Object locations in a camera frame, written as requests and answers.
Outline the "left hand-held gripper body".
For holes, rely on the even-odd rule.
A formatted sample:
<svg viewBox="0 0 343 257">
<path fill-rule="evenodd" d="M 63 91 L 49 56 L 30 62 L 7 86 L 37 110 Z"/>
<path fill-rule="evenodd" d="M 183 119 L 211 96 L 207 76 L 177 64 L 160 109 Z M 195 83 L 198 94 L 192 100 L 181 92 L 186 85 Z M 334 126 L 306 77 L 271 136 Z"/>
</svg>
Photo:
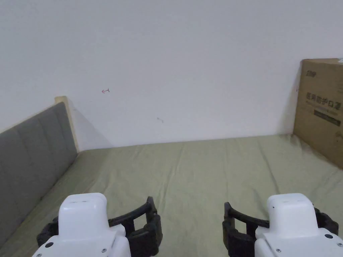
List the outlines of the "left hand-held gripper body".
<svg viewBox="0 0 343 257">
<path fill-rule="evenodd" d="M 130 257 L 129 241 L 122 225 L 110 227 L 107 199 L 99 193 L 68 196 L 58 214 L 58 234 L 34 257 Z"/>
</svg>

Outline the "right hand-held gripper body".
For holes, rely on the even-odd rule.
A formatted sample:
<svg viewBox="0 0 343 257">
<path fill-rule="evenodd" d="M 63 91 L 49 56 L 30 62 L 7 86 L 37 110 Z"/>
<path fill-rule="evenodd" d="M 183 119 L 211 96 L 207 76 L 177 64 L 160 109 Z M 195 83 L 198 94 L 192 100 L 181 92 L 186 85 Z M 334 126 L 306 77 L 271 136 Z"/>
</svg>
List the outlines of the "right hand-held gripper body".
<svg viewBox="0 0 343 257">
<path fill-rule="evenodd" d="M 269 228 L 256 229 L 256 257 L 341 257 L 343 241 L 319 228 L 312 202 L 301 193 L 267 200 Z"/>
</svg>

